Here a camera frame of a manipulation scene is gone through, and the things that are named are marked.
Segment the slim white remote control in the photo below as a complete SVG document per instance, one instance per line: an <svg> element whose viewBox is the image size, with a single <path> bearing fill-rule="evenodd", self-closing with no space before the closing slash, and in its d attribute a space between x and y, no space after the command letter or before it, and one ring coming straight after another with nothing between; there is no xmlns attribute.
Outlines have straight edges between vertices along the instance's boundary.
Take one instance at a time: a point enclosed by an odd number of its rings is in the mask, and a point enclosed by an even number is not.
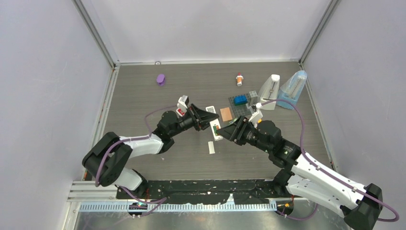
<svg viewBox="0 0 406 230"><path fill-rule="evenodd" d="M207 112L216 114L216 111L215 111L215 107L214 107L214 106L208 106L208 107L206 107L205 109L206 109ZM214 127L214 126L217 126L217 130L219 130L219 129L221 128L219 120L216 120L215 122L210 123L210 124L211 124L211 131L212 131L214 140L215 140L215 141L220 141L220 140L222 140L223 137L220 136L219 134L216 135L216 134L214 133L214 130L213 130L213 127Z"/></svg>

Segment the white remote with red keypad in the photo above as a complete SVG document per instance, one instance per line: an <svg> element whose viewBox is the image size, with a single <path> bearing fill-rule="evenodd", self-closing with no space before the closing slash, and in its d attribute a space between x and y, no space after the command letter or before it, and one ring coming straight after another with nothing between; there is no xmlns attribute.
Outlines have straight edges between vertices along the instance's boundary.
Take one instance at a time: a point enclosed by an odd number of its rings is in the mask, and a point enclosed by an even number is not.
<svg viewBox="0 0 406 230"><path fill-rule="evenodd" d="M177 113L179 116L184 116L184 115L186 114L186 112L187 112L187 109L185 109L185 108L180 108L180 107L178 107L177 110L176 110L176 113Z"/></svg>

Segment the slim white battery cover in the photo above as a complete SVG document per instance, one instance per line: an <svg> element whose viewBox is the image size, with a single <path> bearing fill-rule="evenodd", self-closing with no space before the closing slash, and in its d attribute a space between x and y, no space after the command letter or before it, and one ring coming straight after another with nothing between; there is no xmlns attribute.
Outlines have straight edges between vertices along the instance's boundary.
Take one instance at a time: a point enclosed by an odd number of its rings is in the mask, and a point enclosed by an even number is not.
<svg viewBox="0 0 406 230"><path fill-rule="evenodd" d="M214 143L212 141L208 142L209 154L215 154Z"/></svg>

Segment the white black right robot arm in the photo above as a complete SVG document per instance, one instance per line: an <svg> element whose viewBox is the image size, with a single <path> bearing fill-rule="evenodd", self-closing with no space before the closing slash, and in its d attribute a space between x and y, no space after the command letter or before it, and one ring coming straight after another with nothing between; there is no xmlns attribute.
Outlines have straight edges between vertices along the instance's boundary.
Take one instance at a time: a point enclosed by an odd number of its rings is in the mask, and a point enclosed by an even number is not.
<svg viewBox="0 0 406 230"><path fill-rule="evenodd" d="M381 188L363 185L323 165L284 139L272 121L254 126L241 116L217 133L237 145L250 144L269 155L269 160L281 168L273 184L278 196L291 194L320 204L342 217L354 230L371 230L375 226L383 209Z"/></svg>

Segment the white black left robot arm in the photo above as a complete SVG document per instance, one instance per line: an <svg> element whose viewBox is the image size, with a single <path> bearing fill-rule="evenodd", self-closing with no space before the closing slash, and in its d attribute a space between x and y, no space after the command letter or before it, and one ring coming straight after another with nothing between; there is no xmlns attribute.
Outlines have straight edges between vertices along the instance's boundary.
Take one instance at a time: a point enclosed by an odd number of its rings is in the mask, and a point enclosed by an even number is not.
<svg viewBox="0 0 406 230"><path fill-rule="evenodd" d="M147 180L136 170L126 168L129 159L143 155L162 154L174 144L174 136L194 128L202 131L219 115L191 104L183 115L165 111L155 130L138 137L121 137L108 132L82 160L83 167L95 178L95 186L124 187L135 198L147 192Z"/></svg>

